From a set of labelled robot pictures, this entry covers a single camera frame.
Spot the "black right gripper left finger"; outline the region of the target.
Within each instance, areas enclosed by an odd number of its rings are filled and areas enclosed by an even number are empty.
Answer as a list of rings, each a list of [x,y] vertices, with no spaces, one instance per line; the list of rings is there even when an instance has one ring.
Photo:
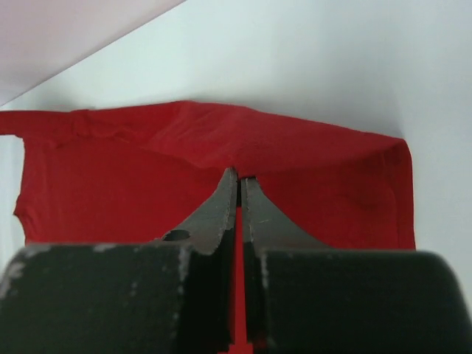
[[[36,244],[1,279],[3,353],[218,353],[229,349],[237,174],[163,238]]]

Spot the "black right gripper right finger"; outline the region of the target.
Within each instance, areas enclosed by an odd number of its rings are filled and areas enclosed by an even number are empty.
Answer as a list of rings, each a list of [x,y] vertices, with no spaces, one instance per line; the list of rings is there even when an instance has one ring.
[[[469,353],[471,318],[438,255],[329,247],[257,179],[240,184],[246,333],[256,353]]]

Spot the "red t shirt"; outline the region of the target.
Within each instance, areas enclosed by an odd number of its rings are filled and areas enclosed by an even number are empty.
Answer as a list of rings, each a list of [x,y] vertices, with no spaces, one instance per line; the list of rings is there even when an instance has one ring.
[[[13,213],[28,244],[152,240],[233,167],[331,246],[415,247],[412,160],[399,138],[191,101],[7,111],[1,133],[25,147]]]

